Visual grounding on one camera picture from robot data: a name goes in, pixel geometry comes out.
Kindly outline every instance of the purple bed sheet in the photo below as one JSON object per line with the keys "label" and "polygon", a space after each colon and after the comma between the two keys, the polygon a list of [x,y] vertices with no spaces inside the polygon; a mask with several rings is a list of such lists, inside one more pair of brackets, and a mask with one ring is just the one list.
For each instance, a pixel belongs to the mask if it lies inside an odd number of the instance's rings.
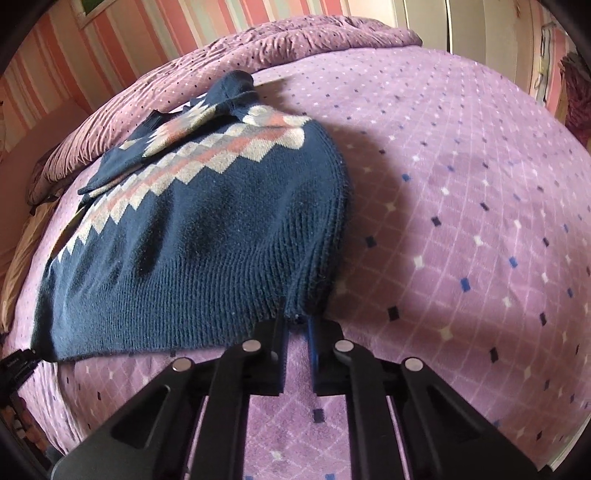
{"label": "purple bed sheet", "polygon": [[[439,51],[324,53],[254,77],[264,102],[322,122],[349,167],[353,215],[327,317],[378,357],[423,358],[537,465],[548,462],[591,398],[588,153],[509,80]],[[97,167],[61,200],[5,354],[29,345],[46,259]],[[68,451],[173,357],[219,354],[42,364],[21,395]],[[344,399],[314,397],[305,341],[292,335],[285,394],[251,400],[245,474],[331,473],[350,478]]]}

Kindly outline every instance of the white frame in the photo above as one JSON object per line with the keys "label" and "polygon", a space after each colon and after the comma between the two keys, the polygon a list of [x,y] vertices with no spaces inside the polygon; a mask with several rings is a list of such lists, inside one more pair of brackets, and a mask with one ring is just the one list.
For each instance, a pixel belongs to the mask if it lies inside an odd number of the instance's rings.
{"label": "white frame", "polygon": [[91,22],[94,17],[105,10],[105,8],[111,6],[114,2],[116,2],[116,0],[103,0],[103,2],[99,3],[99,5],[97,5],[97,7],[92,12],[86,15],[81,0],[70,0],[72,10],[74,11],[74,16],[76,17],[78,27],[80,28],[84,28],[86,25],[88,25],[88,23]]}

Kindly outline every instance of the bed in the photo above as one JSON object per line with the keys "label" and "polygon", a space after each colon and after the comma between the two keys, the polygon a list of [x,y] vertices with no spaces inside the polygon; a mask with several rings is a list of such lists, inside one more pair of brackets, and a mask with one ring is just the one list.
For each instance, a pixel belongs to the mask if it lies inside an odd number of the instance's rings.
{"label": "bed", "polygon": [[[178,108],[233,69],[254,74],[265,103],[320,121],[345,158],[353,213],[326,317],[377,357],[424,359],[536,465],[548,463],[588,415],[588,153],[501,75],[376,21],[262,25],[146,74],[93,114],[30,191],[39,203],[71,183],[3,355],[29,346],[45,263],[96,159],[150,109]],[[68,452],[172,358],[220,352],[41,364],[21,396]],[[285,394],[251,400],[245,473],[348,478],[344,399],[311,394],[303,337],[290,337],[289,356]]]}

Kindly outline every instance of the blue sweater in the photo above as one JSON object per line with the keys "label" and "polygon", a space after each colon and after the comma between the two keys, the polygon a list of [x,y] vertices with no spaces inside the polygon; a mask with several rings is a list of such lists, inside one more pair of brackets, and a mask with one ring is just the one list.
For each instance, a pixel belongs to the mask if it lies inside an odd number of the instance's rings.
{"label": "blue sweater", "polygon": [[79,193],[35,311],[47,361],[230,345],[282,299],[294,321],[324,308],[343,160],[319,123],[262,105],[245,72],[153,112]]}

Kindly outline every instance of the silver screw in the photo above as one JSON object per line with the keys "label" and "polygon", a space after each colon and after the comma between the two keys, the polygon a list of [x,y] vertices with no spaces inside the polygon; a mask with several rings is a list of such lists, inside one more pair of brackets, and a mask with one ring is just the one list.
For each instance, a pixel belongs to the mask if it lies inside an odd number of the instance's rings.
{"label": "silver screw", "polygon": [[353,347],[354,344],[350,340],[339,340],[335,343],[336,350],[341,353],[350,352]]}
{"label": "silver screw", "polygon": [[425,364],[418,358],[407,358],[404,361],[404,366],[411,372],[420,372]]}
{"label": "silver screw", "polygon": [[242,344],[242,350],[249,353],[258,352],[261,349],[261,346],[262,345],[258,340],[250,339]]}
{"label": "silver screw", "polygon": [[186,372],[193,366],[193,361],[190,358],[177,358],[173,363],[173,370],[175,372]]}

